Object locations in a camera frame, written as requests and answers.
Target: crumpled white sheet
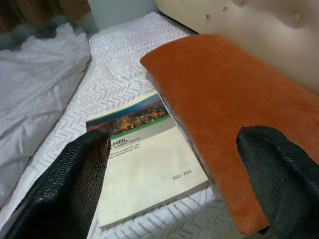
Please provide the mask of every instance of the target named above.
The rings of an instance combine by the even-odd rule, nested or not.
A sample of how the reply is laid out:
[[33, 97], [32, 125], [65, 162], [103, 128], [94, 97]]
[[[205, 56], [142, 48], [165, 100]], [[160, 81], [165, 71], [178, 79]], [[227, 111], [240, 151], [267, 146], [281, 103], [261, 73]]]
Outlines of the crumpled white sheet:
[[30, 157], [75, 92], [91, 57], [84, 32], [70, 24], [52, 39], [30, 37], [0, 51], [0, 208]]

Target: beige headboard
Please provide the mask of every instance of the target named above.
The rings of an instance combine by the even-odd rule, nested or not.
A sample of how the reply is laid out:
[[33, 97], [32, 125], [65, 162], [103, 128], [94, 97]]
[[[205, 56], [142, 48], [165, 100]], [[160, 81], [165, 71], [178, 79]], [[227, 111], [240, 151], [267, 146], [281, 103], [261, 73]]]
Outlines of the beige headboard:
[[319, 0], [156, 0], [199, 33], [218, 33], [319, 94]]

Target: orange velvet pillow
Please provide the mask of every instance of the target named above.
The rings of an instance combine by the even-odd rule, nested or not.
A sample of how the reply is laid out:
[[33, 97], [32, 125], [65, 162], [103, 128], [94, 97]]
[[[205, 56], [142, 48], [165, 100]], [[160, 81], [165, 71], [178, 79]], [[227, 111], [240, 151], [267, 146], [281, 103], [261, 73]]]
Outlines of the orange velvet pillow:
[[150, 52], [141, 63], [195, 141], [244, 234], [268, 225], [237, 153], [248, 125], [283, 132], [319, 163], [319, 98], [216, 35], [194, 35]]

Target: patterned bedsheet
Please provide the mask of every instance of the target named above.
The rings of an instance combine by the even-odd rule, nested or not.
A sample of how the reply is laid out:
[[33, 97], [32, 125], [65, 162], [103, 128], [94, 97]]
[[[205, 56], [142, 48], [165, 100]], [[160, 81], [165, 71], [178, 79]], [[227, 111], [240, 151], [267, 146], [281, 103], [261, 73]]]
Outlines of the patterned bedsheet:
[[[139, 60], [149, 51], [191, 32], [157, 14], [115, 26], [89, 40], [92, 62], [65, 113], [42, 143], [0, 212], [0, 228], [35, 180], [64, 146], [84, 134], [85, 118], [122, 105], [153, 89]], [[235, 225], [213, 185], [108, 229], [95, 216], [89, 239], [219, 238]]]

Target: white book cover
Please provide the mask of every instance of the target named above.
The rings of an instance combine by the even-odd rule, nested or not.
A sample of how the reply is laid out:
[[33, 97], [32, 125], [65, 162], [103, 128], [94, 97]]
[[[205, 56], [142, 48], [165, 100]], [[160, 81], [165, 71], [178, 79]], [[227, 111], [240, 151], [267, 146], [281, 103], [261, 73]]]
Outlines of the white book cover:
[[109, 226], [176, 199], [208, 181], [159, 94], [152, 91], [86, 120], [111, 133], [111, 152], [98, 204]]

